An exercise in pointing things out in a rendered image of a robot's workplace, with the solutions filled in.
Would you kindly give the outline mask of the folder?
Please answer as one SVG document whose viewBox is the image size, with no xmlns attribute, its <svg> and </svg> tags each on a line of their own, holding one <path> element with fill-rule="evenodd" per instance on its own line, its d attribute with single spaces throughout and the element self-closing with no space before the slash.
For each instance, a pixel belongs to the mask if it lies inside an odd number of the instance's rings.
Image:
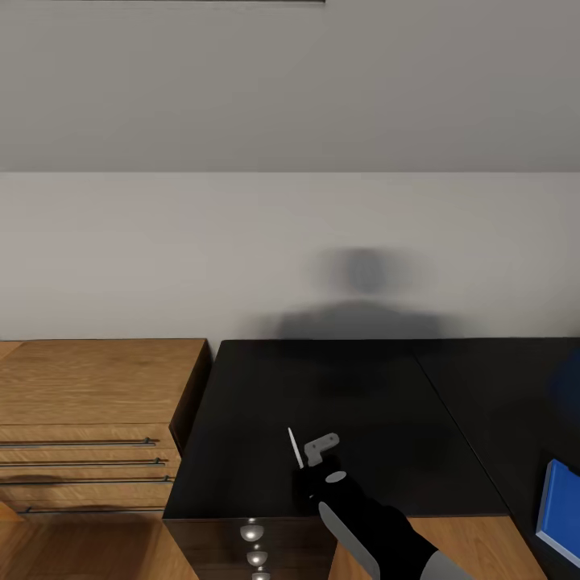
<svg viewBox="0 0 580 580">
<path fill-rule="evenodd" d="M 580 568 L 580 473 L 557 459 L 547 466 L 536 534 Z"/>
</svg>

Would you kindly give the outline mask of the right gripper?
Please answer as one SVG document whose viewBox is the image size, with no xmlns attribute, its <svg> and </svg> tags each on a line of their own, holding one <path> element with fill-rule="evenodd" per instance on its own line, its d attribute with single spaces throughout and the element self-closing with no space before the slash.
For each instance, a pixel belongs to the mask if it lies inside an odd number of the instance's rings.
<svg viewBox="0 0 580 580">
<path fill-rule="evenodd" d="M 324 457 L 322 463 L 318 463 L 318 465 L 305 466 L 301 470 L 293 471 L 292 481 L 294 482 L 294 487 L 297 489 L 300 500 L 316 495 L 314 490 L 316 477 L 323 470 L 332 470 L 333 468 L 339 468 L 339 465 L 336 456 L 331 454 Z"/>
</svg>

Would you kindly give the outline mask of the pen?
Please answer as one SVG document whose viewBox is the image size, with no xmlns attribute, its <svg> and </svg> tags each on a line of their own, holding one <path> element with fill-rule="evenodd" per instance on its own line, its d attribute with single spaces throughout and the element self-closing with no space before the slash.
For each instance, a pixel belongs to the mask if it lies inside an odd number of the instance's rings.
<svg viewBox="0 0 580 580">
<path fill-rule="evenodd" d="M 301 460 L 300 451 L 298 450 L 298 445 L 296 445 L 295 437 L 293 436 L 292 430 L 290 428 L 288 428 L 288 431 L 289 431 L 290 438 L 291 438 L 291 441 L 293 444 L 293 448 L 294 448 L 295 453 L 296 453 L 296 457 L 297 457 L 298 462 L 300 464 L 300 469 L 302 469 L 305 466 L 303 465 L 303 461 Z"/>
</svg>

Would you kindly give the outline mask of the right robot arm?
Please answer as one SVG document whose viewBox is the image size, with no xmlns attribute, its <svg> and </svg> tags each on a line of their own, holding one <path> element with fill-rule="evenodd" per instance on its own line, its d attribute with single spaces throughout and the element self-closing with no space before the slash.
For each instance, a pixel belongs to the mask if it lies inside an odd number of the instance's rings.
<svg viewBox="0 0 580 580">
<path fill-rule="evenodd" d="M 300 500 L 317 496 L 324 524 L 372 580 L 476 580 L 414 532 L 398 508 L 366 497 L 335 455 L 321 457 L 337 443 L 329 433 L 304 445 L 308 464 L 292 472 L 292 481 Z"/>
</svg>

